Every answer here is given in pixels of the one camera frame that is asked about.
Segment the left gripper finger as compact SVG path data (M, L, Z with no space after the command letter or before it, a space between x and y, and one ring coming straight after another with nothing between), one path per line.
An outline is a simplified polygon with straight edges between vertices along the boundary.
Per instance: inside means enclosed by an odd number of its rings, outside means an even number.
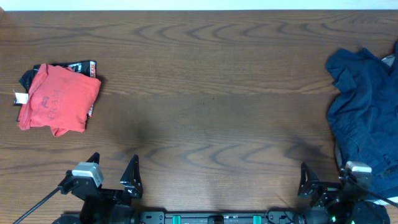
M120 179L120 183L123 184L125 191L127 191L132 198L142 198L143 186L139 172L139 156L137 154L133 155L127 165Z
M100 163L100 154L99 154L98 152L95 152L95 153L87 160L87 162L99 164L99 163Z

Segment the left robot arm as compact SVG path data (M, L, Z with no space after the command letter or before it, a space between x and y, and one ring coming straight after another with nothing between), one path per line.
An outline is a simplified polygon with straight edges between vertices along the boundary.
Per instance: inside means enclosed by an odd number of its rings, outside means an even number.
M139 223L139 215L131 208L134 199L142 198L139 156L133 155L120 179L124 189L105 189L99 166L100 154L94 153L86 162L68 170L59 183L62 194L71 193L84 201L80 213L63 214L54 221L62 223Z

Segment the red soccer t-shirt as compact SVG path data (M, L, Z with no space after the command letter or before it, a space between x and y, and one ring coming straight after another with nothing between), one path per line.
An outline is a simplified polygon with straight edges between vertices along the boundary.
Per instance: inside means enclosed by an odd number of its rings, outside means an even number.
M42 64L28 91L18 117L21 130L48 126L55 137L86 129L88 112L101 82L70 68Z

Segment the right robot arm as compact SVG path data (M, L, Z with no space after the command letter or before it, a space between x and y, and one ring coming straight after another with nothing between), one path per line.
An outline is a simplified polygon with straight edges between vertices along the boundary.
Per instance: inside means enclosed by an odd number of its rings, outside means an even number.
M310 208L294 215L298 224L389 224L385 206L369 196L392 203L369 190L372 169L362 162L349 161L340 169L339 183L320 181L306 164L301 165L298 196L310 198Z

